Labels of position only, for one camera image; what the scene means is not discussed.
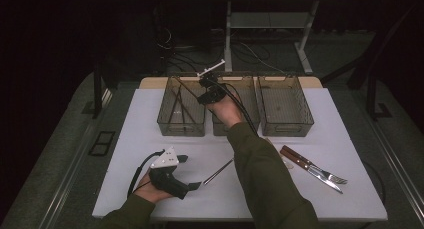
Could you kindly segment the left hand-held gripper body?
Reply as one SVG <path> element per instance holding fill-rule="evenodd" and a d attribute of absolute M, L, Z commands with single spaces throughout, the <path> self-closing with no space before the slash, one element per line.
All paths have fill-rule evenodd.
<path fill-rule="evenodd" d="M 157 189 L 184 199 L 189 192 L 188 184 L 184 184 L 173 176 L 173 172 L 180 164 L 177 155 L 173 146 L 164 150 L 159 158 L 151 163 L 149 177 Z"/>

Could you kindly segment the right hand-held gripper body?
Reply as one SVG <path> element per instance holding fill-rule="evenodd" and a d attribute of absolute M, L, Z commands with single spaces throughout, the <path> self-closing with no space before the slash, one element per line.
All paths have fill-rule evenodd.
<path fill-rule="evenodd" d="M 209 97 L 209 104 L 219 102 L 226 95 L 224 87 L 218 82 L 218 77 L 213 73 L 214 69 L 224 63 L 225 61 L 221 60 L 218 64 L 206 68 L 203 72 L 197 74 L 199 84 L 202 87 L 209 87 L 208 93 L 202 94 Z"/>

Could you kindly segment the translucent brown plastic bin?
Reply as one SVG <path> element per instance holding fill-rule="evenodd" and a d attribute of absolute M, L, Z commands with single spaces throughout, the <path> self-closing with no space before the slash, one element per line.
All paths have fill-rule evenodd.
<path fill-rule="evenodd" d="M 163 136 L 202 137 L 205 135 L 205 107 L 197 98 L 205 89 L 187 77 L 169 77 L 157 123 Z"/>
<path fill-rule="evenodd" d="M 255 85 L 252 76 L 229 77 L 222 76 L 218 78 L 219 83 L 225 84 L 231 93 L 234 93 L 239 98 L 244 106 L 250 122 L 257 132 L 260 124 L 260 115 L 257 105 Z M 228 127 L 225 126 L 215 115 L 212 115 L 213 135 L 227 136 Z"/>
<path fill-rule="evenodd" d="M 296 76 L 260 76 L 257 99 L 264 136 L 305 137 L 314 119 Z"/>

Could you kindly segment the slotted metal spoon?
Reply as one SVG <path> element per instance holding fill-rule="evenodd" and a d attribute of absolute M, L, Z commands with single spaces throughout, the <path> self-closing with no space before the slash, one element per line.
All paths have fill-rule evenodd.
<path fill-rule="evenodd" d="M 204 182 L 204 185 L 209 184 L 214 178 L 216 178 L 227 166 L 229 166 L 234 161 L 234 158 L 231 158 L 227 163 L 220 167 L 215 173 L 209 176 Z"/>

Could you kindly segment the wooden-handled fork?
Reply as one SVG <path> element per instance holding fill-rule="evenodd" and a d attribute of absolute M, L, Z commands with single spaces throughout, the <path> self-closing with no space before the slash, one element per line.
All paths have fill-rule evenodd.
<path fill-rule="evenodd" d="M 310 171 L 310 170 L 315 171 L 319 175 L 322 175 L 325 179 L 331 181 L 332 183 L 336 183 L 336 184 L 347 183 L 346 179 L 340 178 L 328 171 L 321 169 L 320 167 L 315 165 L 313 162 L 303 157 L 302 155 L 300 155 L 299 153 L 297 153 L 296 151 L 294 151 L 293 149 L 289 148 L 286 145 L 282 147 L 282 149 L 280 150 L 280 153 L 286 158 L 288 158 L 289 160 L 291 160 L 292 162 L 294 162 L 295 164 L 301 166 L 303 169 L 307 171 Z"/>

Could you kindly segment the person's right hand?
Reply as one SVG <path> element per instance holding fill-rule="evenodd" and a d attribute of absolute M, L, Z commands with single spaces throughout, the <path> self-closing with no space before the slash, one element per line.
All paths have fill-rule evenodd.
<path fill-rule="evenodd" d="M 229 96 L 225 96 L 219 102 L 207 104 L 206 108 L 228 128 L 241 123 L 243 120 L 237 104 Z"/>

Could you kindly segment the person's left hand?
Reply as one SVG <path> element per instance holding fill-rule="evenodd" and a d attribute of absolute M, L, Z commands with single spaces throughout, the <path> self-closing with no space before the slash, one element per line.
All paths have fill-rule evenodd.
<path fill-rule="evenodd" d="M 171 194 L 157 189 L 150 182 L 149 171 L 139 181 L 134 194 L 154 204 L 172 197 Z"/>

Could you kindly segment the white table mat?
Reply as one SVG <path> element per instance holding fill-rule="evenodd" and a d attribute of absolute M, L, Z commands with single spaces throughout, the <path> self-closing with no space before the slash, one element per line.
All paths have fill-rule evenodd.
<path fill-rule="evenodd" d="M 227 139 L 207 132 L 202 137 L 163 136 L 157 124 L 163 90 L 135 91 L 102 188 L 92 212 L 102 217 L 119 208 L 136 168 L 155 151 L 173 146 L 188 160 L 175 170 L 184 182 L 202 182 L 184 199 L 171 198 L 157 204 L 152 217 L 157 221 L 246 221 L 251 215 L 231 163 L 209 184 L 203 182 L 227 163 L 233 151 Z M 286 145 L 315 165 L 348 180 L 342 194 L 319 181 L 299 166 L 290 170 L 300 194 L 309 200 L 322 221 L 379 221 L 387 212 L 374 188 L 328 90 L 309 88 L 304 95 L 314 125 L 305 137 L 274 137 L 276 148 Z"/>

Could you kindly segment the black metal stand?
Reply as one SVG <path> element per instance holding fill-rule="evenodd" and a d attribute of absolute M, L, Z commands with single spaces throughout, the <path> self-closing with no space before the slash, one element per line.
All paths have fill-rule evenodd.
<path fill-rule="evenodd" d="M 97 62 L 93 68 L 93 93 L 94 98 L 91 104 L 86 104 L 83 112 L 92 114 L 96 119 L 103 108 L 103 94 L 107 89 L 117 87 L 118 77 L 116 70 L 106 62 Z"/>
<path fill-rule="evenodd" d="M 381 117 L 390 116 L 386 107 L 383 107 L 381 112 L 376 111 L 376 64 L 381 58 L 385 47 L 414 7 L 415 5 L 411 5 L 407 9 L 402 9 L 398 14 L 393 14 L 391 17 L 383 17 L 383 21 L 379 23 L 374 38 L 369 47 L 358 58 L 358 64 L 348 80 L 348 87 L 354 90 L 359 90 L 364 83 L 367 84 L 365 110 L 374 121 Z"/>

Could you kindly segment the white metal desk frame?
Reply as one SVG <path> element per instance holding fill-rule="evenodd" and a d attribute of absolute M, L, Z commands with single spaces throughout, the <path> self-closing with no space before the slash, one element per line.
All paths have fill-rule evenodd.
<path fill-rule="evenodd" d="M 301 29 L 302 38 L 294 43 L 298 60 L 307 75 L 313 73 L 305 52 L 309 35 L 320 3 L 323 0 L 288 0 L 297 9 L 266 9 L 264 12 L 239 12 L 233 10 L 235 0 L 227 0 L 224 61 L 225 70 L 231 71 L 231 32 L 233 29 Z"/>

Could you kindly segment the metal floor rail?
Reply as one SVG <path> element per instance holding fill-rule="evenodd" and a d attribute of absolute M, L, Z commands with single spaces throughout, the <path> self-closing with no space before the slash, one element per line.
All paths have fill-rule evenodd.
<path fill-rule="evenodd" d="M 373 145 L 361 152 L 392 228 L 424 229 L 424 135 L 408 119 L 366 115 Z"/>
<path fill-rule="evenodd" d="M 83 216 L 91 218 L 98 192 L 98 185 L 94 181 L 98 176 L 84 176 L 83 173 L 95 172 L 95 167 L 87 169 L 86 158 L 99 133 L 103 116 L 101 112 L 97 119 L 89 121 L 38 229 L 55 229 L 60 218 L 70 218 L 72 215 L 77 219 Z"/>

